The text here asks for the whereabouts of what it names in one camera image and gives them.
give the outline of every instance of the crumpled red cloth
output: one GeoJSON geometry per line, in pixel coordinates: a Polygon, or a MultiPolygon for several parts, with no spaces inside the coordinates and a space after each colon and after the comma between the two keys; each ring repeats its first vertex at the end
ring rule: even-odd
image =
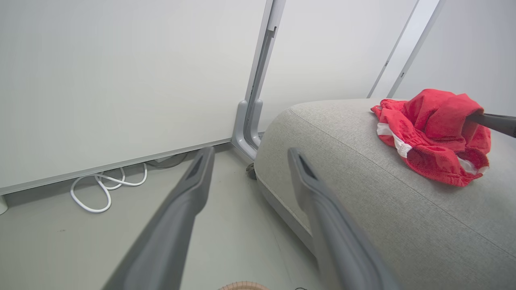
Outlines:
{"type": "Polygon", "coordinates": [[[426,89],[410,101],[382,100],[371,111],[378,137],[426,178],[466,186],[489,167],[491,131],[466,120],[483,114],[466,94],[426,89]]]}

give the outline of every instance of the sofa seam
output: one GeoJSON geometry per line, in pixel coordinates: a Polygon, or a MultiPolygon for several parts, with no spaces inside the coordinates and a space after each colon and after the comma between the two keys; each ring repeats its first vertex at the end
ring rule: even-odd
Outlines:
{"type": "Polygon", "coordinates": [[[457,217],[453,216],[452,214],[450,214],[448,211],[446,211],[445,209],[443,209],[442,207],[438,206],[437,204],[435,204],[433,201],[429,200],[427,197],[423,196],[421,193],[419,193],[417,190],[415,190],[414,188],[412,188],[410,185],[406,184],[404,181],[402,181],[401,179],[399,179],[398,177],[394,176],[392,173],[388,172],[387,170],[385,170],[384,168],[382,168],[381,166],[379,166],[376,162],[374,162],[373,160],[367,158],[366,156],[364,156],[363,154],[361,154],[360,152],[358,152],[357,150],[351,148],[350,146],[348,146],[347,144],[341,142],[340,140],[336,139],[335,137],[331,136],[330,134],[328,134],[327,132],[325,132],[324,130],[320,129],[319,127],[317,127],[316,125],[310,123],[309,121],[307,121],[305,118],[301,117],[300,115],[298,115],[296,112],[294,112],[292,110],[292,108],[289,108],[288,109],[292,114],[294,114],[296,117],[298,117],[299,119],[303,120],[304,122],[306,122],[307,124],[309,124],[310,126],[316,128],[317,130],[319,130],[320,132],[323,132],[324,134],[326,134],[327,136],[329,136],[330,138],[332,138],[333,140],[337,141],[338,143],[346,146],[347,148],[349,148],[350,150],[354,151],[355,153],[359,154],[360,156],[364,157],[365,159],[369,160],[371,163],[373,163],[375,166],[377,166],[378,168],[380,168],[382,171],[386,172],[388,175],[390,175],[391,177],[397,179],[398,181],[400,181],[402,184],[404,184],[405,186],[407,186],[411,191],[413,191],[414,193],[418,194],[421,198],[425,199],[426,201],[430,202],[431,204],[433,204],[435,207],[439,208],[442,212],[446,213],[448,216],[450,216],[451,218],[453,218],[454,220],[458,221],[459,223],[461,223],[463,226],[465,226],[466,228],[470,229],[471,231],[473,231],[474,233],[476,233],[477,235],[479,235],[480,237],[482,237],[484,240],[486,240],[487,242],[489,242],[490,244],[492,244],[493,246],[495,246],[496,248],[502,250],[504,253],[506,253],[507,255],[509,255],[510,257],[512,257],[513,259],[516,259],[516,256],[513,255],[512,253],[510,253],[509,251],[507,251],[505,248],[495,244],[493,241],[491,241],[490,239],[486,238],[484,235],[482,235],[481,233],[477,232],[475,229],[471,228],[469,225],[465,224],[464,222],[462,222],[461,220],[459,220],[457,217]]]}

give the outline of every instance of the white wall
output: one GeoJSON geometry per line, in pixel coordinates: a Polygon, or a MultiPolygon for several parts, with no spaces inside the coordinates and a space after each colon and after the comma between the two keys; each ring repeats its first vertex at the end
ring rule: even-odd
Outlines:
{"type": "Polygon", "coordinates": [[[515,13],[513,0],[447,0],[393,97],[434,88],[516,115],[515,13]]]}
{"type": "Polygon", "coordinates": [[[2,0],[0,193],[230,138],[265,0],[2,0]]]}
{"type": "Polygon", "coordinates": [[[367,97],[415,3],[287,0],[260,94],[259,131],[294,104],[367,97]]]}

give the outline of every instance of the coiled white cord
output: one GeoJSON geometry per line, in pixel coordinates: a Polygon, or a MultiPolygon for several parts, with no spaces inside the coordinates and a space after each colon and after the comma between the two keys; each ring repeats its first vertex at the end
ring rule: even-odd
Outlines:
{"type": "Polygon", "coordinates": [[[109,191],[110,190],[114,190],[114,189],[117,189],[119,188],[120,186],[123,185],[127,185],[127,186],[138,186],[138,185],[142,185],[145,180],[147,180],[147,165],[145,163],[143,163],[143,179],[138,182],[138,183],[130,183],[130,182],[127,182],[125,181],[125,172],[124,172],[124,169],[122,167],[120,167],[120,171],[122,171],[122,180],[118,180],[118,179],[115,179],[115,178],[112,178],[112,177],[109,177],[109,176],[106,176],[106,175],[103,175],[104,172],[101,172],[101,173],[94,173],[94,174],[90,174],[90,175],[87,175],[87,176],[81,176],[79,178],[77,178],[73,183],[72,183],[72,187],[70,188],[70,194],[72,195],[72,198],[73,200],[75,200],[75,202],[80,205],[82,208],[84,208],[85,210],[91,212],[91,213],[103,213],[105,212],[106,210],[109,209],[109,207],[111,206],[111,195],[109,194],[109,191]],[[83,204],[76,196],[75,196],[75,193],[73,192],[73,189],[75,188],[75,185],[77,184],[77,182],[79,182],[79,180],[83,179],[83,178],[86,178],[86,177],[89,177],[89,176],[94,176],[95,177],[95,180],[97,181],[97,183],[100,185],[100,187],[102,187],[102,190],[104,191],[104,193],[106,194],[106,197],[107,197],[107,206],[105,208],[102,208],[100,210],[95,210],[93,208],[90,208],[90,207],[87,207],[85,204],[83,204]],[[107,180],[111,180],[111,181],[114,181],[116,183],[118,183],[117,185],[113,186],[113,187],[107,187],[104,185],[104,183],[102,183],[102,178],[105,178],[107,180]]]}

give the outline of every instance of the white cylindrical leg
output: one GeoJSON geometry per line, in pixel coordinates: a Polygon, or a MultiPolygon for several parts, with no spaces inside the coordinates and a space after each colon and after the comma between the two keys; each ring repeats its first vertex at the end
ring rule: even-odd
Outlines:
{"type": "Polygon", "coordinates": [[[7,202],[5,202],[4,196],[0,196],[0,215],[7,210],[7,202]]]}

